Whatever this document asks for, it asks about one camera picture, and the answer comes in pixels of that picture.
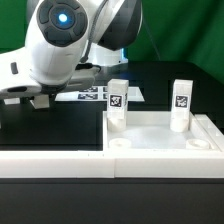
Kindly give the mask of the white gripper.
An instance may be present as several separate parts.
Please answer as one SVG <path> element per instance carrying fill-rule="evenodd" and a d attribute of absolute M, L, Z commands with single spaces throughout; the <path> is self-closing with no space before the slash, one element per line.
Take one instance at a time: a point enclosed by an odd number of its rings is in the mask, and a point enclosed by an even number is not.
<path fill-rule="evenodd" d="M 0 54 L 0 99 L 85 90 L 93 85 L 96 74 L 96 66 L 84 64 L 79 65 L 71 79 L 62 85 L 40 84 L 30 76 L 24 49 L 2 53 Z"/>

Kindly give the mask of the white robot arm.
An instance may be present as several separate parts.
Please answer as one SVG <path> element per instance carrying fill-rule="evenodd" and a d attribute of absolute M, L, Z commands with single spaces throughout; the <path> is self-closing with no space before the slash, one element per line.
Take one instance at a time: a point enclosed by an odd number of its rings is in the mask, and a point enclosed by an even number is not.
<path fill-rule="evenodd" d="M 52 95 L 91 87 L 92 44 L 116 51 L 136 39 L 141 0 L 28 0 L 33 10 L 25 46 L 0 54 L 0 99 Z"/>

